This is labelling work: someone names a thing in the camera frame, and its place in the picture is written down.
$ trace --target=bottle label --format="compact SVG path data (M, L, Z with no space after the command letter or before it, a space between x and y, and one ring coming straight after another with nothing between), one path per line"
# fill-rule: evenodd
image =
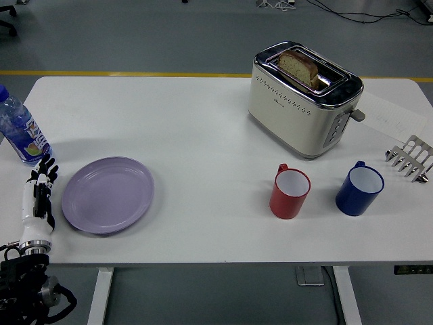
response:
M26 162L42 159L49 152L50 145L42 134L35 120L30 118L21 132L7 139L20 158Z

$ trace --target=bread slice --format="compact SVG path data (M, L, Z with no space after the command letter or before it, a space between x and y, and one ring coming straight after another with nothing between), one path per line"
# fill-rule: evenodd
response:
M311 89L318 90L319 71L312 59L305 54L292 50L284 51L278 57L278 66Z

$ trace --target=metal toast rack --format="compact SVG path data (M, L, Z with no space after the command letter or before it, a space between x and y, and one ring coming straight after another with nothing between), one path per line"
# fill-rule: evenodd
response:
M406 170L405 177L415 174L412 182L428 182L426 173L433 167L433 148L416 135L412 135L402 148L395 146L392 150L386 152L386 161L390 161L393 158L395 160L392 166L400 165L399 172Z

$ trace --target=blue mug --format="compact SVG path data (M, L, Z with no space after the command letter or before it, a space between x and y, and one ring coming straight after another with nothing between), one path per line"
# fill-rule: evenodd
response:
M337 193L337 207L347 215L362 215L384 187L385 181L379 172L359 161Z

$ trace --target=purple plate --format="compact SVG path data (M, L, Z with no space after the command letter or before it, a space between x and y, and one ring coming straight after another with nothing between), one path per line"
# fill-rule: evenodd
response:
M84 166L68 182L62 209L74 227L92 234L118 232L146 212L154 180L140 162L109 157Z

